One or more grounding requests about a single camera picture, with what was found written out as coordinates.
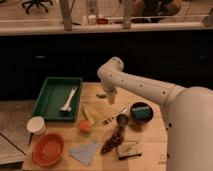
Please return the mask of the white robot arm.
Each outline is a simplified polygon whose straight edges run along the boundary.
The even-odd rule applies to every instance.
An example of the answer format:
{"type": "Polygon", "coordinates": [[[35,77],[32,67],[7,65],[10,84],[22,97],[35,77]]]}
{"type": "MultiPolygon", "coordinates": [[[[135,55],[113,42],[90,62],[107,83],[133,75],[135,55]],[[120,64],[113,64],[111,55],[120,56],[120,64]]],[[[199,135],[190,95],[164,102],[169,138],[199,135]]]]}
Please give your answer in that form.
{"type": "Polygon", "coordinates": [[[213,171],[213,90],[139,77],[123,68],[123,61],[112,57],[97,70],[103,90],[114,96],[120,87],[168,111],[166,171],[213,171]]]}

